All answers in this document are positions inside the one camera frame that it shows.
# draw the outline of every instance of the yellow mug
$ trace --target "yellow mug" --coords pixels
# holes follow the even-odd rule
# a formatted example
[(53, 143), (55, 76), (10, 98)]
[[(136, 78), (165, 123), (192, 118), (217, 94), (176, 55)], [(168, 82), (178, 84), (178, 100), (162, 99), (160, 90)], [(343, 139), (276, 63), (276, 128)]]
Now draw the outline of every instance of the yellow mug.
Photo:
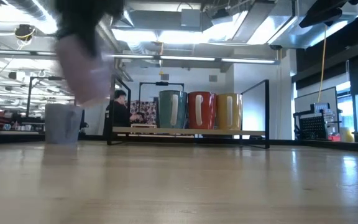
[(218, 128), (223, 130), (241, 130), (242, 95), (218, 95)]

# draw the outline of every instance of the dark hair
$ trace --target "dark hair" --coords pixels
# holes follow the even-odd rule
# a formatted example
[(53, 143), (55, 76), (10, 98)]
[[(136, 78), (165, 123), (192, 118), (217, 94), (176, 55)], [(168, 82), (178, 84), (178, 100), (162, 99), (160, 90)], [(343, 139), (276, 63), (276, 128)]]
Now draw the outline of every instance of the dark hair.
[(118, 99), (120, 96), (127, 96), (124, 90), (116, 90), (114, 92), (114, 99)]

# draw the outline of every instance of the whiteboard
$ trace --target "whiteboard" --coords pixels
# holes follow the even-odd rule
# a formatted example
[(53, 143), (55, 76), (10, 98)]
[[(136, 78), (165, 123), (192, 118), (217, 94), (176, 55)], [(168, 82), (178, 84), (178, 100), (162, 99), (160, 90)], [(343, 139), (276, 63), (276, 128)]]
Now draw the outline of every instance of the whiteboard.
[[(295, 98), (295, 112), (309, 111), (310, 104), (317, 103), (318, 91)], [(338, 102), (336, 96), (336, 87), (328, 88), (321, 91), (320, 103), (329, 103), (331, 111), (334, 112), (334, 121), (338, 121)]]

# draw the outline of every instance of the green mug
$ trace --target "green mug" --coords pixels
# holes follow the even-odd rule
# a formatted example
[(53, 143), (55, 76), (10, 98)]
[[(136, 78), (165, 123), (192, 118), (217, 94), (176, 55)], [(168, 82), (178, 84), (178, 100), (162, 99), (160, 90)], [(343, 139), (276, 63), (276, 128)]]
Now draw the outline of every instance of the green mug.
[(158, 94), (160, 128), (184, 128), (186, 123), (187, 93), (165, 90)]

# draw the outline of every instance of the gray cup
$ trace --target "gray cup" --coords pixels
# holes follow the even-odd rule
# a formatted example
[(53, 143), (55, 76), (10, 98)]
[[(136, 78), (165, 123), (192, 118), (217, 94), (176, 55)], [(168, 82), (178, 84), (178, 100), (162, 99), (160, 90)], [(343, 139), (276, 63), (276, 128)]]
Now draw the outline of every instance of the gray cup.
[(47, 144), (76, 144), (82, 108), (74, 105), (45, 105), (45, 141)]

